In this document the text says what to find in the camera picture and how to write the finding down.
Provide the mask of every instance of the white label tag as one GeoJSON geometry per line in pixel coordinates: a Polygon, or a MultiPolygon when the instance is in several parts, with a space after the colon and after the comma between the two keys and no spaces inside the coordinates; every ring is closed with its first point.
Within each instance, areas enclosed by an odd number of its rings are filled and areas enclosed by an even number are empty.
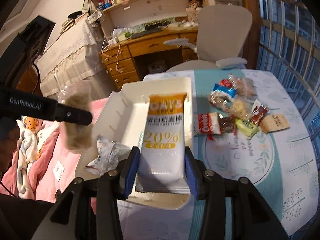
{"type": "Polygon", "coordinates": [[[63,165],[61,164],[60,161],[57,161],[57,163],[53,169],[53,174],[54,174],[57,181],[59,181],[61,179],[63,172],[64,172],[63,165]]]}

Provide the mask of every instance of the office chair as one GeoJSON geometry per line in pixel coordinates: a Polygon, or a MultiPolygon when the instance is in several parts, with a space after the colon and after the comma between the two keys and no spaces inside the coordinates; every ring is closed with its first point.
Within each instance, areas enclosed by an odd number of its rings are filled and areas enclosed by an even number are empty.
{"type": "Polygon", "coordinates": [[[168,70],[196,70],[219,68],[243,68],[247,61],[238,57],[252,24],[252,15],[244,7],[216,4],[204,7],[198,16],[199,28],[197,45],[188,39],[165,41],[166,45],[188,46],[198,55],[198,60],[190,60],[168,70]]]}

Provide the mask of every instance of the wooden door frame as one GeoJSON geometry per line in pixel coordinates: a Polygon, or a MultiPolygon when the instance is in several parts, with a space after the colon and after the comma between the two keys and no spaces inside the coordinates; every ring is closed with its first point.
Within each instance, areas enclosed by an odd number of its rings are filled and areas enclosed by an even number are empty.
{"type": "Polygon", "coordinates": [[[244,43],[242,57],[248,61],[248,69],[255,69],[257,66],[260,43],[259,0],[242,0],[242,6],[247,8],[252,14],[252,27],[244,43]]]}

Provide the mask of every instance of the chair seat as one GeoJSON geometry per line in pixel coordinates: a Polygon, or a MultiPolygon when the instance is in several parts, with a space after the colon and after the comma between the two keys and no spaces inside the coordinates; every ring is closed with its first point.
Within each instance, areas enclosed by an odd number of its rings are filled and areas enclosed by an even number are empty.
{"type": "Polygon", "coordinates": [[[215,63],[205,60],[188,60],[170,68],[167,72],[183,70],[220,69],[215,63]]]}

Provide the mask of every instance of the screw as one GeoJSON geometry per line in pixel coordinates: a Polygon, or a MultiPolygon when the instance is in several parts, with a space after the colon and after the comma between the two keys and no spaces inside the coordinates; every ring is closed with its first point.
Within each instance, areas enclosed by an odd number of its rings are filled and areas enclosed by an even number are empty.
{"type": "Polygon", "coordinates": [[[111,171],[108,172],[108,174],[109,174],[110,177],[113,177],[113,176],[116,176],[118,174],[118,171],[111,170],[111,171]]]}
{"type": "Polygon", "coordinates": [[[206,170],[204,172],[204,174],[207,176],[207,177],[212,177],[214,175],[214,171],[213,170],[206,170]]]}
{"type": "Polygon", "coordinates": [[[242,178],[240,178],[240,182],[242,184],[248,184],[249,180],[247,178],[245,178],[245,177],[242,177],[242,178]]]}
{"type": "Polygon", "coordinates": [[[80,184],[82,181],[83,181],[82,178],[75,178],[75,179],[73,180],[74,184],[80,184]]]}

